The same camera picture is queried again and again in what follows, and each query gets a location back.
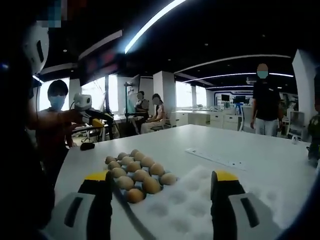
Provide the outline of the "person's left hand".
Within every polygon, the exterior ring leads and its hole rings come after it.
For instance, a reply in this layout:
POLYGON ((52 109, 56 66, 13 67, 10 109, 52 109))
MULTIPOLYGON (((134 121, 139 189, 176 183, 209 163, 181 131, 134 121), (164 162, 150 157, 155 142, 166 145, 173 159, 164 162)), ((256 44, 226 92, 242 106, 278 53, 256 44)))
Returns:
POLYGON ((65 123, 75 123, 80 125, 84 123, 82 114, 75 109, 63 111, 61 115, 65 123))

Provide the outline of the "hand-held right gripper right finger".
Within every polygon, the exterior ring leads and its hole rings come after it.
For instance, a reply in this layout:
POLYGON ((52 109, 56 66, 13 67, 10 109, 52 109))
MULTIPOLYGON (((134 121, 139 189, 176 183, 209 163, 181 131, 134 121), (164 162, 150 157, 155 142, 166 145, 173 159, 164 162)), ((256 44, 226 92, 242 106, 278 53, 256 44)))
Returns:
POLYGON ((271 209, 230 172, 211 173, 210 199, 214 240, 275 240, 281 233, 271 209))

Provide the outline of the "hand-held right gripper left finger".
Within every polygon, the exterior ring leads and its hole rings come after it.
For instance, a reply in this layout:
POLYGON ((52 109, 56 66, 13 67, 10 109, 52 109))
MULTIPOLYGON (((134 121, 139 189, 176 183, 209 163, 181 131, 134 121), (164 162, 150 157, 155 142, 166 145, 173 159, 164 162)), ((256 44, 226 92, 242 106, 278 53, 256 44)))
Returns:
POLYGON ((54 207, 42 230, 46 240, 109 240, 113 178, 109 170, 85 177, 77 192, 71 192, 54 207))

